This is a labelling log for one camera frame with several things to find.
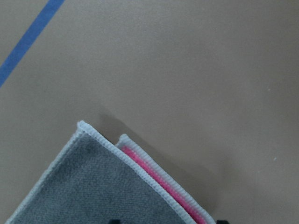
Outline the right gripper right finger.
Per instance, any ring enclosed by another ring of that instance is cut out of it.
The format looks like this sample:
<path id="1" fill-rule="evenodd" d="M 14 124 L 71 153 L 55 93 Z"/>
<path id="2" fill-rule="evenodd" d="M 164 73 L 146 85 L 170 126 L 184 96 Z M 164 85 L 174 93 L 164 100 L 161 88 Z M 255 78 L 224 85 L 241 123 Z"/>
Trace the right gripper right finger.
<path id="1" fill-rule="evenodd" d="M 227 220 L 217 220 L 217 224 L 228 224 Z"/>

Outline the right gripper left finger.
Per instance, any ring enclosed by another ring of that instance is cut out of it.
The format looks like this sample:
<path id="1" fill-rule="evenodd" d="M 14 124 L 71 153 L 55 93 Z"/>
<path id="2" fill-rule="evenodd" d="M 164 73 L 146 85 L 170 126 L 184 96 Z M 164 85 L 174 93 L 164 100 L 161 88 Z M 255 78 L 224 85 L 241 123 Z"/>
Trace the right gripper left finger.
<path id="1" fill-rule="evenodd" d="M 110 220 L 110 224 L 120 224 L 121 221 L 119 219 L 112 219 Z"/>

